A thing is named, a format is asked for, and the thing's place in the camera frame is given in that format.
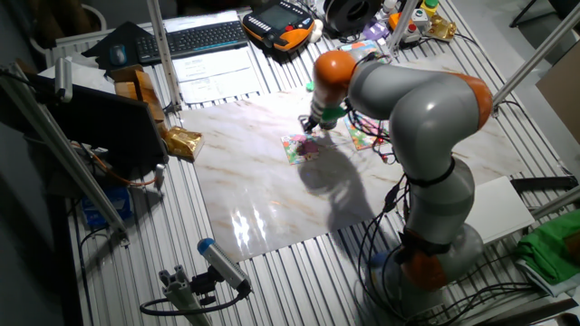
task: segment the metal pole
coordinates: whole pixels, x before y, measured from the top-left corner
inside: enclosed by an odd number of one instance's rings
[[[163,20],[161,19],[161,10],[159,0],[147,0],[149,7],[149,15],[151,16],[151,24],[153,25],[153,35],[157,46],[159,48],[159,57],[165,72],[165,80],[169,87],[169,96],[171,97],[171,105],[175,110],[181,110],[181,95],[179,92],[178,78],[173,69],[173,61],[169,52],[167,44],[167,37],[165,35],[165,28],[163,27]]]
[[[498,112],[497,106],[511,93],[532,71],[537,64],[546,57],[552,49],[562,40],[578,22],[580,21],[580,4],[562,21],[562,23],[546,38],[546,40],[537,48],[534,55],[532,55],[526,63],[522,64],[516,73],[511,76],[507,82],[498,90],[493,96],[493,112]]]
[[[576,200],[580,199],[580,186],[576,186],[568,190],[562,196],[550,201],[549,203],[540,206],[538,209],[532,212],[532,216],[535,219],[544,217],[550,213],[554,213],[558,209],[574,203]]]
[[[20,68],[14,64],[10,66],[10,73],[26,79]],[[48,148],[81,187],[84,194],[99,209],[107,223],[113,229],[125,233],[127,228],[117,210],[102,192],[101,187],[92,177],[87,167],[81,162],[79,156],[73,151],[70,141],[64,136],[63,131],[51,113],[44,105],[38,104],[30,88],[20,81],[5,76],[0,76],[0,87],[5,89],[6,94],[10,96],[26,119],[30,121],[34,129],[48,145]]]
[[[402,10],[399,23],[397,24],[397,27],[395,27],[395,30],[392,32],[389,42],[387,43],[387,49],[389,49],[390,53],[393,53],[393,50],[402,38],[402,34],[407,30],[407,28],[409,28],[409,21],[418,2],[419,0],[408,0],[405,8]]]

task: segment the yellow object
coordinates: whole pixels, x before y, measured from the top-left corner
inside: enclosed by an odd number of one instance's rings
[[[450,23],[440,15],[435,14],[431,18],[431,28],[425,33],[425,36],[436,38],[445,42],[451,42],[455,32],[457,32],[457,26],[455,23]]]
[[[389,16],[389,26],[391,27],[391,29],[393,31],[395,30],[395,27],[397,27],[397,24],[399,23],[400,18],[401,18],[401,13],[392,14]]]
[[[169,154],[195,160],[204,140],[199,132],[172,127],[164,137]]]
[[[437,8],[439,8],[439,3],[437,3],[435,6],[429,6],[426,5],[427,0],[423,1],[422,4],[420,4],[420,8],[425,10],[425,12],[427,13],[427,16],[432,17],[435,12],[437,12]]]

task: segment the orange controller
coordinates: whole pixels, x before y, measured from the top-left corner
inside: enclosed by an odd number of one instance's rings
[[[303,44],[314,28],[314,19],[286,1],[270,1],[242,20],[247,33],[267,47],[290,51]]]

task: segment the bottle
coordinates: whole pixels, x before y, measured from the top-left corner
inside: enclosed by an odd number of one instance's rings
[[[389,19],[389,15],[391,15],[395,11],[395,6],[397,5],[397,0],[384,0],[382,3],[382,8],[379,11],[379,17],[381,20]]]
[[[427,16],[432,17],[439,8],[439,0],[424,0],[420,7],[425,10]]]

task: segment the mouse pad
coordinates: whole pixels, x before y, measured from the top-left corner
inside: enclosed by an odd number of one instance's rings
[[[138,37],[150,36],[144,29],[138,27],[136,24],[127,22],[117,27],[107,37],[96,43],[91,49],[82,53],[85,57],[97,57],[99,69],[107,71],[107,75],[111,76],[111,71],[129,67],[133,64],[140,64],[137,56],[137,47],[135,40]],[[125,53],[127,55],[127,62],[122,66],[111,64],[109,59],[109,50],[115,45],[124,45]]]

